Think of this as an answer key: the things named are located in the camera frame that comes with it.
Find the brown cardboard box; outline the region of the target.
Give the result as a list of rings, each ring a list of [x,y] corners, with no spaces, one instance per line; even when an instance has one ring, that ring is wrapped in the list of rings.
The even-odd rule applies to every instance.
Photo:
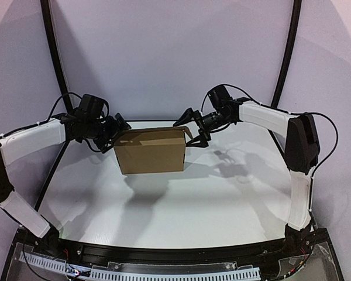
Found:
[[[122,174],[182,172],[186,137],[193,138],[186,126],[125,131],[114,143]]]

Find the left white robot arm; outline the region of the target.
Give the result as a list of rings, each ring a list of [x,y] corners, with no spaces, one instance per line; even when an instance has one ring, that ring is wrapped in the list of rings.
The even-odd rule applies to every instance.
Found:
[[[106,100],[84,94],[70,113],[51,112],[44,121],[1,134],[0,208],[43,244],[56,246],[59,231],[15,190],[6,168],[27,155],[69,141],[86,142],[96,146],[95,153],[106,153],[130,129],[121,114],[109,114]]]

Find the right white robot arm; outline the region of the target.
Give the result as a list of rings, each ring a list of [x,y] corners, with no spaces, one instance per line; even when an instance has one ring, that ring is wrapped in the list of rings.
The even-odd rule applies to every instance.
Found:
[[[205,148],[212,134],[231,124],[247,123],[258,126],[272,134],[284,163],[290,173],[291,204],[285,236],[302,238],[312,228],[312,185],[318,166],[320,144],[312,113],[290,113],[264,105],[247,92],[241,98],[233,98],[228,88],[237,87],[220,84],[209,90],[213,111],[203,114],[188,108],[173,124],[180,127],[193,122],[198,127],[198,136],[193,137],[188,147]]]

